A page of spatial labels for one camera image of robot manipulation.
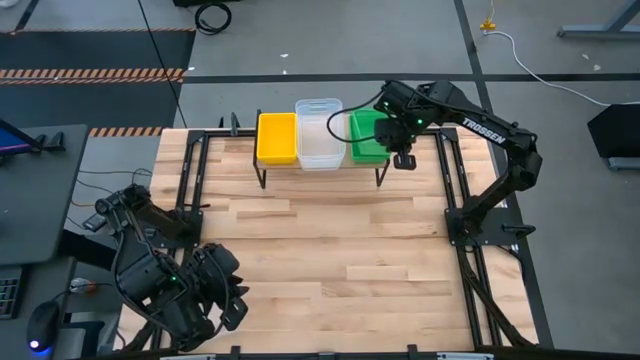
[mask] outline plastic container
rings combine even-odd
[[[300,100],[296,103],[298,160],[302,169],[319,171],[340,168],[347,147],[327,131],[327,119],[339,110],[342,110],[342,102],[338,99]],[[331,129],[344,138],[343,114],[331,120]]]
[[[296,114],[263,113],[258,121],[258,160],[265,165],[293,164],[296,161]]]
[[[376,120],[385,117],[385,114],[374,109],[360,109],[352,112],[349,122],[351,139],[373,136]],[[351,144],[351,158],[356,164],[380,163],[387,160],[389,156],[387,149],[373,139]]]

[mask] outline green bin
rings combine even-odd
[[[373,136],[373,127],[377,119],[387,115],[374,109],[360,109],[351,113],[349,127],[351,139]],[[389,159],[389,152],[374,139],[351,144],[351,158],[357,164],[380,163]]]

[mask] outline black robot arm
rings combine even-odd
[[[240,286],[242,279],[233,275],[240,263],[229,250],[207,244],[195,249],[180,266],[152,246],[152,240],[180,244],[193,236],[186,214],[158,208],[149,191],[136,184],[98,200],[96,212],[107,219],[118,242],[111,272],[122,301],[167,331],[175,348],[191,351],[216,336],[222,326],[229,331],[238,327],[248,311],[241,299],[248,288]],[[137,259],[123,261],[126,255],[131,258],[132,253],[139,253],[135,247],[147,251]],[[222,310],[217,328],[208,319],[214,305]]]
[[[508,123],[470,102],[462,90],[449,81],[436,81],[416,89],[398,81],[387,81],[374,108],[389,116],[375,124],[375,139],[395,152],[398,169],[413,170],[411,145],[429,125],[456,123],[500,146],[507,153],[507,170],[482,194],[471,196],[458,219],[459,228],[475,236],[489,210],[514,191],[536,184],[542,158],[536,149],[537,135]]]

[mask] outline computer mouse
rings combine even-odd
[[[48,349],[56,340],[60,308],[56,301],[44,302],[31,313],[27,324],[27,345],[32,351]]]

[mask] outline white cable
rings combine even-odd
[[[533,71],[529,70],[529,68],[527,68],[522,63],[522,61],[520,61],[520,59],[518,59],[518,54],[516,54],[516,41],[511,37],[511,35],[509,35],[509,34],[507,34],[505,32],[502,32],[502,31],[484,31],[484,35],[500,35],[500,36],[503,36],[503,37],[506,37],[507,39],[509,39],[509,41],[511,41],[511,50],[513,51],[513,58],[516,60],[518,65],[520,65],[520,67],[523,68],[526,72],[528,72],[529,75],[533,76],[536,80],[540,81],[541,83],[543,83],[543,84],[545,84],[547,86],[556,88],[556,89],[561,89],[561,90],[564,90],[564,91],[568,91],[568,92],[570,92],[572,94],[575,94],[575,95],[578,95],[578,96],[584,98],[585,100],[588,100],[588,101],[590,101],[590,102],[592,102],[592,103],[594,103],[596,105],[600,105],[600,106],[604,106],[604,107],[608,107],[608,106],[613,105],[613,104],[605,104],[605,103],[602,103],[600,101],[594,100],[594,99],[588,97],[587,95],[579,93],[576,90],[570,89],[568,87],[552,84],[550,82],[542,80],[542,78],[540,78],[538,75],[534,74]],[[627,102],[627,103],[622,103],[622,104],[619,104],[619,105],[635,105],[635,104],[640,104],[640,101]]]
[[[496,14],[496,8],[493,6],[493,0],[491,0],[491,10],[489,10],[489,15],[487,15],[487,19],[489,22],[493,22],[493,16]]]

